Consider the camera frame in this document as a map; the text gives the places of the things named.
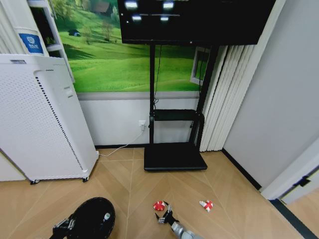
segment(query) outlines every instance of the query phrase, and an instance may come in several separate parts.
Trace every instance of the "tv stand pole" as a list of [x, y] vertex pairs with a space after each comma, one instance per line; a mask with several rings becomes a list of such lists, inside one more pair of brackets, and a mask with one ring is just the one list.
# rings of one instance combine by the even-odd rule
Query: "tv stand pole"
[[[205, 76], [196, 110], [155, 110], [154, 83], [155, 83], [155, 44], [150, 44], [150, 144], [145, 147], [144, 170], [203, 170], [207, 165], [199, 153], [200, 142], [204, 128], [202, 113], [214, 64], [219, 46], [210, 49]], [[188, 142], [181, 143], [154, 143], [155, 121], [193, 121]]]

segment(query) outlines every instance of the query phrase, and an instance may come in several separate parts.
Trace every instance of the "wall mural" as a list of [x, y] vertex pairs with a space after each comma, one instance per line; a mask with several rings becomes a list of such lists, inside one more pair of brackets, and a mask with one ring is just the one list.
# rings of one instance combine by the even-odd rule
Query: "wall mural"
[[[77, 92], [149, 90], [149, 47], [121, 42], [116, 0], [53, 0], [53, 4]], [[190, 82], [194, 52], [194, 47], [162, 47], [158, 91], [198, 90]]]

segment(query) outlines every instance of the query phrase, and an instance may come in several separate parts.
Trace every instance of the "red and white mushroom toy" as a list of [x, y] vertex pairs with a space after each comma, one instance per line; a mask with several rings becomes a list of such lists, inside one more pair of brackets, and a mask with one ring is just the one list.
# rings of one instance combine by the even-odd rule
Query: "red and white mushroom toy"
[[204, 201], [199, 201], [199, 204], [203, 206], [204, 209], [206, 209], [208, 212], [210, 212], [210, 210], [213, 208], [213, 203], [210, 200], [206, 200], [206, 202]]
[[165, 203], [163, 201], [157, 201], [156, 203], [154, 203], [153, 208], [156, 211], [163, 211], [165, 208]]

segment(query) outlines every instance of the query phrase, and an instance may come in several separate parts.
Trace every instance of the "black tv screen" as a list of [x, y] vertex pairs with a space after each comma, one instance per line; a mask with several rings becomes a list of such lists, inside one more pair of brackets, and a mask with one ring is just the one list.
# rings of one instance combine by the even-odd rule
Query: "black tv screen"
[[122, 42], [257, 44], [275, 0], [118, 0]]

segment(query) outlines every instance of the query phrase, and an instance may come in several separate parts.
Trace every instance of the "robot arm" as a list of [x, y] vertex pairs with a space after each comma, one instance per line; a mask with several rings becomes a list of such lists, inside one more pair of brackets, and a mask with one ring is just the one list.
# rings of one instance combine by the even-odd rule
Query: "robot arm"
[[171, 205], [168, 204], [167, 202], [164, 202], [168, 209], [165, 212], [164, 216], [162, 218], [160, 218], [156, 213], [156, 218], [158, 219], [159, 223], [169, 223], [171, 226], [172, 231], [174, 232], [174, 234], [176, 235], [176, 237], [178, 239], [204, 239], [198, 235], [195, 235], [193, 232], [191, 231], [187, 231], [186, 228], [179, 223], [178, 220], [176, 220], [173, 217], [173, 211], [171, 208]]

